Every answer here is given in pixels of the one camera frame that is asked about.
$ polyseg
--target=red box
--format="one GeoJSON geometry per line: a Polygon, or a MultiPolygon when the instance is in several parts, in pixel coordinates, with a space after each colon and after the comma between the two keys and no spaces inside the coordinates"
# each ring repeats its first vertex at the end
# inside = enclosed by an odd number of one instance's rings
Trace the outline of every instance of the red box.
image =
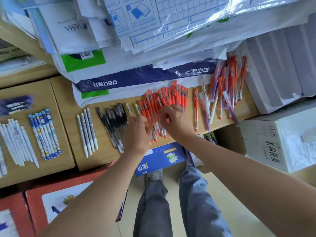
{"type": "Polygon", "coordinates": [[[0,236],[35,237],[34,226],[22,193],[0,200],[0,236]]]}
{"type": "Polygon", "coordinates": [[[98,171],[26,191],[36,234],[41,233],[73,197],[79,195],[104,172],[105,170],[98,171]]]}

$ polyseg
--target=person's right hand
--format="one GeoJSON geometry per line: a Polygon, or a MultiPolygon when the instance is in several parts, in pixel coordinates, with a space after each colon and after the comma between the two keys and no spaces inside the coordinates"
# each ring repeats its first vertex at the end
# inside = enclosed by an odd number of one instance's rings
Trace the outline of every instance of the person's right hand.
{"type": "Polygon", "coordinates": [[[189,117],[178,106],[165,105],[160,109],[159,114],[162,116],[161,124],[178,143],[182,144],[188,137],[196,135],[189,117]]]}

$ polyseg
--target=leg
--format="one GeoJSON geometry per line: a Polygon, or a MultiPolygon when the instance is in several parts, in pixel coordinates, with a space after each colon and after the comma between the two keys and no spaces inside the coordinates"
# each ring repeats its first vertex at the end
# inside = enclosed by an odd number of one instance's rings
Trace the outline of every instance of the leg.
{"type": "Polygon", "coordinates": [[[151,179],[138,203],[134,237],[172,237],[167,188],[162,179],[151,179]]]}
{"type": "Polygon", "coordinates": [[[191,164],[179,177],[180,206],[188,237],[232,236],[212,197],[206,191],[207,181],[191,164]]]}

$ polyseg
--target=purple package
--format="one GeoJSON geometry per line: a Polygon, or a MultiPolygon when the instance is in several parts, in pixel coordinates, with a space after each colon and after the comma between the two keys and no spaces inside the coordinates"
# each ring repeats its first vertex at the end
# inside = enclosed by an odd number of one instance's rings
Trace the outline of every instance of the purple package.
{"type": "Polygon", "coordinates": [[[19,96],[0,100],[0,117],[31,108],[34,100],[32,96],[19,96]]]}

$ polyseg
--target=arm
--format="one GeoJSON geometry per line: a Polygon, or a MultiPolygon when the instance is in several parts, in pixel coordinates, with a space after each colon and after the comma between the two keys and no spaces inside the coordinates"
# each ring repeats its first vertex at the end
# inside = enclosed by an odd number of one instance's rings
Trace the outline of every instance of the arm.
{"type": "Polygon", "coordinates": [[[195,154],[276,236],[314,236],[316,189],[281,171],[196,136],[187,115],[166,106],[169,134],[195,154]]]}
{"type": "Polygon", "coordinates": [[[101,177],[48,225],[41,236],[105,236],[112,229],[133,173],[151,142],[146,118],[130,118],[124,134],[124,153],[101,177]]]}

